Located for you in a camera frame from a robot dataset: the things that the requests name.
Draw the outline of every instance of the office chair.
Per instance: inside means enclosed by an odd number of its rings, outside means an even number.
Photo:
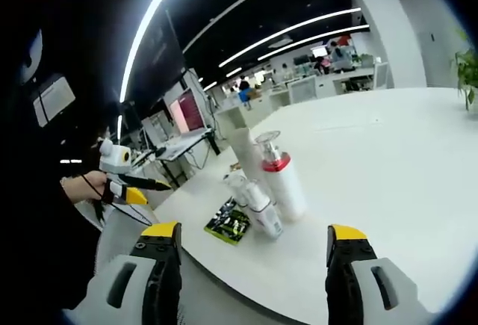
[[[387,88],[388,62],[375,64],[373,71],[373,89],[384,90]]]
[[[309,76],[288,84],[291,104],[317,99],[315,80],[315,76]]]

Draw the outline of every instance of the potted plant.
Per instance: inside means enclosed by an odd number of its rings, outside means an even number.
[[[478,112],[478,55],[475,49],[455,53],[455,65],[458,76],[458,89],[465,94],[467,111]]]

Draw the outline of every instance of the hand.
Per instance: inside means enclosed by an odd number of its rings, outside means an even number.
[[[63,183],[63,189],[73,204],[86,199],[101,199],[100,194],[103,195],[105,192],[105,185],[108,180],[106,174],[93,170],[85,174],[84,177],[94,189],[81,176],[67,179]]]

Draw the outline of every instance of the black ceiling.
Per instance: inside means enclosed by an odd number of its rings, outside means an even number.
[[[184,47],[213,19],[237,0],[166,0],[179,44]],[[261,45],[227,64],[218,65],[247,46],[316,16],[351,8],[351,0],[247,0],[210,27],[186,52],[187,65],[204,77],[203,84],[224,81],[226,73],[258,64],[270,52]],[[288,33],[298,41],[352,25],[350,15],[336,16]]]

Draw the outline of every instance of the ceiling light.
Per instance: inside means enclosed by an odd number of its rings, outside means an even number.
[[[257,43],[253,43],[251,46],[247,46],[244,50],[238,52],[236,55],[233,55],[230,58],[228,58],[227,60],[223,61],[219,65],[219,67],[223,67],[223,66],[227,65],[229,62],[235,60],[236,58],[238,58],[241,55],[244,55],[246,52],[254,49],[255,47],[257,47],[259,45],[262,45],[263,43],[266,43],[267,41],[272,40],[273,38],[278,37],[280,35],[283,35],[283,34],[289,32],[289,31],[295,30],[296,28],[301,28],[301,27],[303,27],[305,25],[308,25],[308,24],[311,24],[313,22],[328,19],[329,17],[344,15],[345,13],[355,13],[355,12],[360,11],[360,10],[361,10],[360,7],[355,7],[353,9],[349,9],[349,10],[342,10],[342,11],[337,11],[335,13],[328,13],[326,15],[318,16],[318,17],[315,17],[313,19],[306,20],[306,21],[300,22],[298,24],[295,24],[293,26],[290,26],[288,28],[285,28],[284,30],[276,32],[275,34],[272,34],[272,35],[266,37],[265,39],[262,39],[261,41],[258,41]]]
[[[117,138],[118,138],[118,144],[120,144],[121,141],[121,126],[122,126],[122,115],[118,116],[118,125],[117,125]]]
[[[120,102],[125,101],[126,90],[128,89],[129,76],[131,75],[134,59],[136,58],[137,50],[140,47],[141,40],[143,39],[143,36],[146,33],[146,29],[148,28],[149,23],[152,20],[152,17],[155,15],[155,12],[162,1],[163,0],[151,1],[151,4],[148,6],[146,13],[144,14],[143,19],[141,20],[140,27],[136,31],[136,36],[134,36],[133,44],[131,45],[131,50],[129,50],[128,60],[126,61],[125,73],[123,74],[123,77],[122,77],[121,92],[119,94]]]
[[[231,77],[232,75],[234,75],[235,73],[238,73],[239,71],[242,70],[242,67],[238,67],[237,69],[235,69],[234,71],[231,71],[230,73],[228,73],[226,75],[226,77]]]
[[[217,85],[217,82],[216,82],[216,81],[214,81],[214,82],[213,82],[212,84],[210,84],[209,86],[207,86],[207,87],[204,87],[204,92],[205,92],[205,91],[207,91],[207,90],[209,90],[210,88],[212,88],[212,87],[216,86],[216,85]]]
[[[308,39],[297,41],[296,43],[292,43],[290,45],[284,46],[279,50],[269,52],[268,54],[265,54],[264,56],[261,56],[257,60],[262,61],[265,58],[268,58],[269,56],[278,54],[278,53],[280,53],[284,50],[290,49],[290,48],[295,47],[297,45],[301,45],[303,43],[308,43],[309,41],[312,41],[312,40],[320,39],[321,37],[326,37],[326,36],[330,36],[330,35],[334,35],[334,34],[340,34],[341,32],[346,32],[346,31],[359,30],[361,28],[368,28],[368,27],[369,27],[369,25],[353,26],[351,28],[342,28],[340,30],[330,31],[330,32],[326,32],[325,34],[320,34],[320,35],[317,35],[317,36],[309,37]]]

